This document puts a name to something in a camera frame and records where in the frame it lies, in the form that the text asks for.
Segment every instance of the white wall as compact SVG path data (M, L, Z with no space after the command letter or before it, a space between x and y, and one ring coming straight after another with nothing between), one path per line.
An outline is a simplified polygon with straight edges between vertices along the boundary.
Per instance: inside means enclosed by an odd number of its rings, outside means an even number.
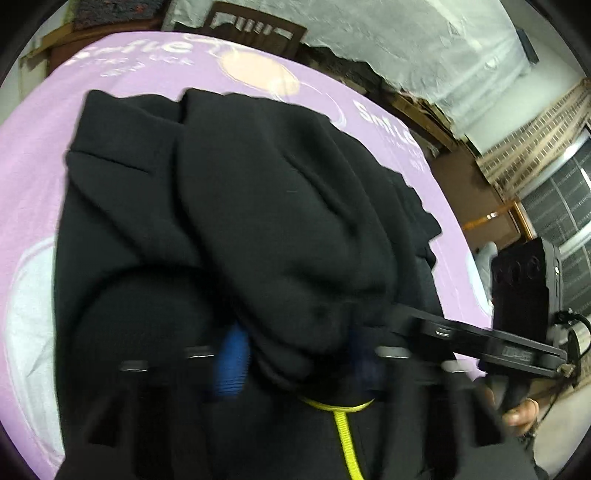
M27 43L19 58L31 52L41 44L41 39L49 32L62 25L66 14L67 4L64 4L56 13L37 30L33 38ZM18 67L17 60L10 69L10 72L0 86L0 125L8 118L11 112L31 90L30 84L39 84L43 81L43 65L30 72L26 79L22 78L22 72Z
M501 1L513 23L528 34L540 62L466 130L481 153L535 118L584 77L558 32L531 5L525 0Z

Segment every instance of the patterned curtain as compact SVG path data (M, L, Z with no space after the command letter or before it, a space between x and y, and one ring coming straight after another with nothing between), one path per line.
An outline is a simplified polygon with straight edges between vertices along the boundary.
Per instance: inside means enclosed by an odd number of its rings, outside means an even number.
M591 79L476 159L501 198L510 200L579 136L591 119Z

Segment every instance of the white curtain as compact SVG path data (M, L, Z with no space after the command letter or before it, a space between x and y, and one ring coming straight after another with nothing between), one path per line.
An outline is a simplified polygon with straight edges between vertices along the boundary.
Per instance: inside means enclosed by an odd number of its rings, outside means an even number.
M437 105L464 133L529 69L499 0L231 0L300 24L304 41L368 62ZM172 22L203 24L212 0L176 0ZM171 29L171 22L164 29Z

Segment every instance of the yellow cord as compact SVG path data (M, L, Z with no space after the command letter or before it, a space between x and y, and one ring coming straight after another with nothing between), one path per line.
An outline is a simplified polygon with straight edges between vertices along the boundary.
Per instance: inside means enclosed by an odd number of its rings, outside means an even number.
M353 439L351 438L351 431L349 430L347 414L363 410L365 407L371 405L373 400L370 400L363 405L357 405L356 407L335 407L304 397L302 397L302 400L318 410L331 411L333 413L335 416L336 428L339 432L340 444L345 456L345 463L347 464L347 470L349 470L351 480L363 480L363 475L359 469L359 464L357 463L357 456L355 455L355 447L353 446Z

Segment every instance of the window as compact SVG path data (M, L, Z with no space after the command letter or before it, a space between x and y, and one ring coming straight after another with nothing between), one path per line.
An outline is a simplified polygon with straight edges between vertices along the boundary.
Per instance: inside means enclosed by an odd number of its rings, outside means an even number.
M591 135L585 130L567 152L521 192L538 236L560 249L563 306L591 314Z

